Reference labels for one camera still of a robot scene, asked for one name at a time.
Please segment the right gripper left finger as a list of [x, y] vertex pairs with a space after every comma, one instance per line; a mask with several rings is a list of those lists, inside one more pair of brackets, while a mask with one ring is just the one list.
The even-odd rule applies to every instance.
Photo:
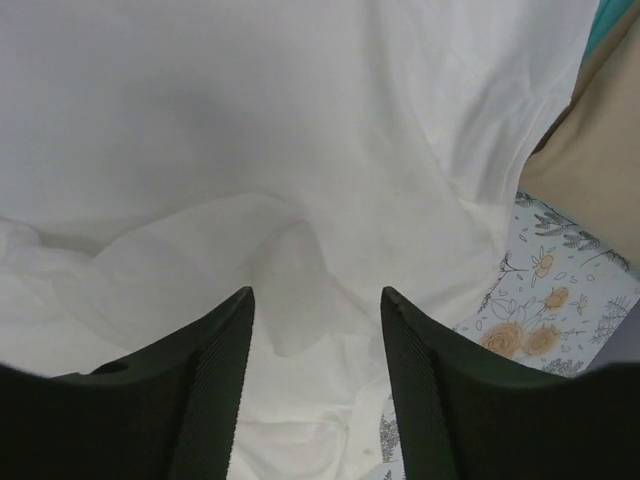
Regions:
[[244, 287], [88, 374], [1, 370], [5, 479], [223, 479], [254, 322]]

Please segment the white t shirt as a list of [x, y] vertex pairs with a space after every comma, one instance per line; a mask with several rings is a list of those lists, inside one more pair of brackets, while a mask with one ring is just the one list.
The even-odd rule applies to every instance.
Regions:
[[479, 306], [594, 1], [5, 1], [1, 361], [88, 372], [253, 289], [229, 479], [361, 479], [379, 302]]

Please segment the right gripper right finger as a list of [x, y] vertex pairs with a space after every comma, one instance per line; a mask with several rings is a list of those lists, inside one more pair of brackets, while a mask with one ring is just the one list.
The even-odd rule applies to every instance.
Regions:
[[639, 367], [535, 370], [441, 325], [397, 290], [381, 321], [410, 479], [635, 479]]

